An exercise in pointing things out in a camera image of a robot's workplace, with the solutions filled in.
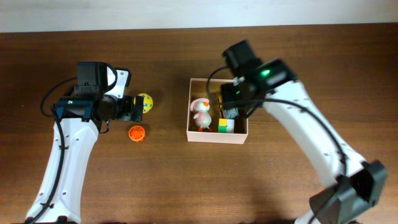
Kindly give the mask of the grey yellow toy truck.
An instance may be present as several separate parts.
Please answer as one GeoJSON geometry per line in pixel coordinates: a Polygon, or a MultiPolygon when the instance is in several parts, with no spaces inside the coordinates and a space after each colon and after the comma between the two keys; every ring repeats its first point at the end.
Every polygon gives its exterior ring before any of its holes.
{"type": "Polygon", "coordinates": [[[237,108],[232,109],[224,109],[222,106],[222,96],[218,97],[218,108],[220,109],[220,118],[224,119],[238,119],[239,118],[239,111],[237,108]]]}

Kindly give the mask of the colourful puzzle cube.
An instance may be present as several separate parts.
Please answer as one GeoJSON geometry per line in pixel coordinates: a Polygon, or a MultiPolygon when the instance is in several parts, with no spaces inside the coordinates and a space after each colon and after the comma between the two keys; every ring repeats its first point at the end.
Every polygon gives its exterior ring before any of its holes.
{"type": "Polygon", "coordinates": [[[219,133],[234,133],[234,120],[220,118],[218,120],[218,132],[219,133]]]}

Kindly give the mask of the white duck toy pink hat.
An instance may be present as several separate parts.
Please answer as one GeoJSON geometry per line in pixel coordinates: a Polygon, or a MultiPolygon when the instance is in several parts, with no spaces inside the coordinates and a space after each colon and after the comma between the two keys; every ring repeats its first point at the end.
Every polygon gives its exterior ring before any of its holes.
{"type": "Polygon", "coordinates": [[[212,119],[209,110],[210,101],[207,98],[198,98],[190,103],[190,111],[193,113],[193,120],[199,132],[203,132],[205,129],[213,132],[210,128],[212,119]]]}

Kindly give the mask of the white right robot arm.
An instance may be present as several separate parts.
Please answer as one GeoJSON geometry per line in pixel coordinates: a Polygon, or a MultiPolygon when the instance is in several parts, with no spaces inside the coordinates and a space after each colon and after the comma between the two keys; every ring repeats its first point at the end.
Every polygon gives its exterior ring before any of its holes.
{"type": "Polygon", "coordinates": [[[232,98],[221,103],[224,109],[263,107],[310,161],[324,190],[310,198],[309,211],[296,223],[354,223],[379,202],[386,167],[356,152],[318,110],[300,81],[273,86],[259,96],[250,96],[242,85],[234,84],[232,98]]]}

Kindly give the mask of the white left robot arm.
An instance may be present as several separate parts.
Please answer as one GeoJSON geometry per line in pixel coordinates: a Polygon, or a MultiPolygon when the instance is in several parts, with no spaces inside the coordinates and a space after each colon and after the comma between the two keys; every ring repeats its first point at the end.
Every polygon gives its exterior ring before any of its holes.
{"type": "Polygon", "coordinates": [[[104,62],[79,62],[73,85],[51,106],[52,150],[26,223],[80,223],[86,168],[101,127],[140,122],[144,99],[125,95],[131,72],[104,62]]]}

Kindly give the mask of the yellow ball with blue letters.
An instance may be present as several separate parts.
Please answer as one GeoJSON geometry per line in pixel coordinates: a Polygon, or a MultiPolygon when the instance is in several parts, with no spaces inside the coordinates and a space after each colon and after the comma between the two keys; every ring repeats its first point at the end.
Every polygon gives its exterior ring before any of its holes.
{"type": "Polygon", "coordinates": [[[144,114],[147,113],[147,112],[149,112],[149,111],[152,109],[153,104],[154,104],[152,97],[151,97],[150,95],[148,95],[147,93],[140,93],[140,94],[136,95],[136,96],[134,97],[134,99],[133,99],[133,102],[134,102],[135,105],[137,105],[137,103],[136,103],[136,98],[137,98],[138,96],[142,96],[142,97],[144,98],[144,100],[143,100],[143,107],[142,107],[143,110],[142,110],[142,112],[143,112],[144,114]]]}

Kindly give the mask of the orange lattice ball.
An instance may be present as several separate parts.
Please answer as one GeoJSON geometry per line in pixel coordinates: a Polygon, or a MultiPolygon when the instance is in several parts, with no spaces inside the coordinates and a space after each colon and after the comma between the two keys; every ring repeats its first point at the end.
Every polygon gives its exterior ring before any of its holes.
{"type": "Polygon", "coordinates": [[[140,125],[135,125],[128,131],[129,138],[134,142],[141,142],[146,136],[145,129],[140,125]]]}

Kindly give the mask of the pink open cardboard box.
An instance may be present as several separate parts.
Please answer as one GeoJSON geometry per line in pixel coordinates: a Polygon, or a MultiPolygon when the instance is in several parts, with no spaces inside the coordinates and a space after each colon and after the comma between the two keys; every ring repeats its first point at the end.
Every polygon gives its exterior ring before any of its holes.
{"type": "Polygon", "coordinates": [[[213,132],[204,130],[197,131],[193,120],[193,113],[190,110],[192,101],[198,98],[208,98],[206,92],[206,78],[191,78],[188,95],[188,109],[187,109],[187,141],[188,142],[212,142],[212,143],[226,143],[226,144],[244,144],[249,134],[249,120],[237,120],[234,124],[234,133],[219,133],[218,123],[220,118],[220,110],[213,103],[210,103],[209,114],[212,118],[210,128],[213,132]]]}

